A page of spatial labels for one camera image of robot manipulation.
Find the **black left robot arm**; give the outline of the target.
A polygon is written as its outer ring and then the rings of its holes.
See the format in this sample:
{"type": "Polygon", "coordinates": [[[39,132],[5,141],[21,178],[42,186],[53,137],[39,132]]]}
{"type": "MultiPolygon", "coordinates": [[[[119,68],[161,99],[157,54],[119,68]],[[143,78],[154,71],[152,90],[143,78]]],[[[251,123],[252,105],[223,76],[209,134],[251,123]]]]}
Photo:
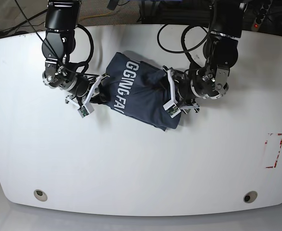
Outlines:
{"type": "Polygon", "coordinates": [[[185,44],[185,36],[193,26],[181,35],[181,46],[190,61],[189,69],[178,83],[178,94],[186,102],[196,98],[217,99],[226,94],[230,69],[238,60],[238,39],[242,34],[244,5],[234,0],[216,0],[210,12],[210,24],[205,40],[201,42],[204,66],[193,60],[185,44]]]}

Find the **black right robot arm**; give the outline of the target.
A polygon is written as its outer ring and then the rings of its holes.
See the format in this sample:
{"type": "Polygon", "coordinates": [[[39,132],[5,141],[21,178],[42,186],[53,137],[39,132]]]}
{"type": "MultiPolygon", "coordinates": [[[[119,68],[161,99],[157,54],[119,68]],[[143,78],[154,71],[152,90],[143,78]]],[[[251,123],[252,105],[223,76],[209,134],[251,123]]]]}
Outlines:
{"type": "Polygon", "coordinates": [[[50,0],[45,20],[46,36],[42,43],[45,60],[43,82],[50,88],[60,88],[72,94],[82,106],[97,75],[86,73],[94,54],[90,32],[78,23],[81,1],[50,0]],[[70,62],[76,46],[75,29],[83,30],[90,45],[88,57],[79,63],[70,62]]]}

